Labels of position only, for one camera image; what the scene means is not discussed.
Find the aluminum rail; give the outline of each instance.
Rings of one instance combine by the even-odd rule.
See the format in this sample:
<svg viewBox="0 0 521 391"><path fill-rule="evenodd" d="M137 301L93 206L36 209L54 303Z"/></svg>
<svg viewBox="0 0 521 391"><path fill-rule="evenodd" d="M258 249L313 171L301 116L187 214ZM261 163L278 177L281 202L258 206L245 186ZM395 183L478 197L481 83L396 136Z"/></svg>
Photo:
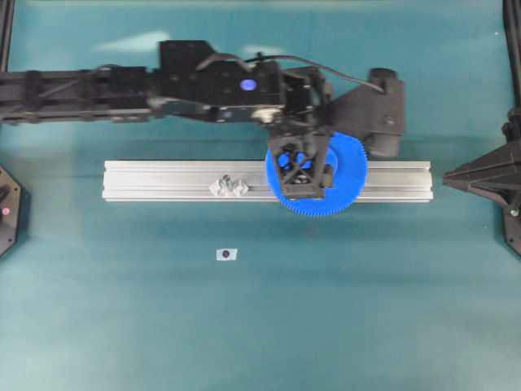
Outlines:
<svg viewBox="0 0 521 391"><path fill-rule="evenodd" d="M357 202L432 200L429 161L370 161ZM107 201L267 201L277 199L262 160L108 160Z"/></svg>

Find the blue gear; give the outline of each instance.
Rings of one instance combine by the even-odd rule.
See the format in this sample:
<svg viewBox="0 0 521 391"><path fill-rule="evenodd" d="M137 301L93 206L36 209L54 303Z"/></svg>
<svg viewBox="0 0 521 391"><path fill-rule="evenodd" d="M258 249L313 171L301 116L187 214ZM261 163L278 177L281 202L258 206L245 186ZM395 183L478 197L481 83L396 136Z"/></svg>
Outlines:
<svg viewBox="0 0 521 391"><path fill-rule="evenodd" d="M278 159L281 166L286 164L281 161L284 159L284 156ZM366 151L361 142L338 132L331 137L326 155L326 163L333 167L333 187L324 189L322 200L289 201L282 194L277 168L269 150L265 163L269 187L278 200L293 212L314 217L327 216L346 209L360 195L368 171Z"/></svg>

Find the teal table surface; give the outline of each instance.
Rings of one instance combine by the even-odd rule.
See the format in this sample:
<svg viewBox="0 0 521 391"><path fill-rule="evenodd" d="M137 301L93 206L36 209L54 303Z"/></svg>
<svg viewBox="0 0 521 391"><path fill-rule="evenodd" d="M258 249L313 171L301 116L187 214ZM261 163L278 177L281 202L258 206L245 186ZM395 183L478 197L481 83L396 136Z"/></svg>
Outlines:
<svg viewBox="0 0 521 391"><path fill-rule="evenodd" d="M521 389L519 257L492 202L441 186L504 143L500 0L20 0L9 67L154 68L165 39L355 77L397 70L400 159L431 160L435 199L319 219L280 204L109 204L105 160L262 159L266 132L180 118L3 125L0 164L30 196L0 261L1 390ZM217 262L216 248L239 258Z"/></svg>

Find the blue circle marker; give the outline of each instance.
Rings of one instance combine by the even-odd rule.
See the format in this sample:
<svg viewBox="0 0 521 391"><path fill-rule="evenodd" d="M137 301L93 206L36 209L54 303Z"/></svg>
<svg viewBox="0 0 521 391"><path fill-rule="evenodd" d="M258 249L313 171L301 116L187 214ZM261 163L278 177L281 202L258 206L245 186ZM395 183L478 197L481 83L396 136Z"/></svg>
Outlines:
<svg viewBox="0 0 521 391"><path fill-rule="evenodd" d="M244 79L241 81L241 88L245 91L253 91L257 88L257 82L253 79Z"/></svg>

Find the cable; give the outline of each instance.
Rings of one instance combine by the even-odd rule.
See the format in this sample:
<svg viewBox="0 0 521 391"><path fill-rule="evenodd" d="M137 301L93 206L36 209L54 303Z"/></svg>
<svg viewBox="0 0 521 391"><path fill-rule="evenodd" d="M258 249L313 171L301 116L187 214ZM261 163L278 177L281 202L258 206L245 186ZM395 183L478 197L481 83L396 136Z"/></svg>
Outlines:
<svg viewBox="0 0 521 391"><path fill-rule="evenodd" d="M99 67L94 68L91 71L87 72L87 75L95 75L99 71L107 71L107 70L110 70L112 68L117 68L119 66L120 65L115 65L115 64L100 65ZM77 79L68 81L67 83L63 83L60 86L56 86L55 88L52 88L50 90L42 92L41 94L38 95L38 98L48 98L49 96L57 94L60 91L63 91L63 90L66 90L68 88L71 88L72 86L75 86L76 84L78 84L78 82L79 81ZM9 114L17 112L17 111L21 110L22 108L24 108L24 106L19 104L18 106L14 106L13 108L10 108L6 112L1 113L0 114L0 122L2 122L6 118L6 116L8 116Z"/></svg>
<svg viewBox="0 0 521 391"><path fill-rule="evenodd" d="M355 77L351 77L351 76L346 75L345 73L339 72L339 71L337 71L337 70L335 70L333 68L329 68L326 65L315 63L314 61L311 61L309 59L303 59L302 57L298 57L296 55L262 55L261 53L259 53L255 59L246 59L246 60L244 60L244 62L245 63L253 63L253 62L262 61L262 60L265 60L265 59L289 59L289 60L292 60L292 61L299 61L301 63L305 63L305 64L308 64L308 65L312 65L314 67L323 69L323 70L325 70L325 71L327 71L329 73L333 73L334 75L336 75L336 76L338 76L338 77L340 77L340 78L342 78L344 80L352 81L352 82L361 84L363 86L367 86L369 88L372 88L373 90L378 91L380 94L385 93L385 90L382 87L377 86L377 85L375 85L373 83L369 83L368 81L365 81L365 80L362 80L362 79L357 79Z"/></svg>

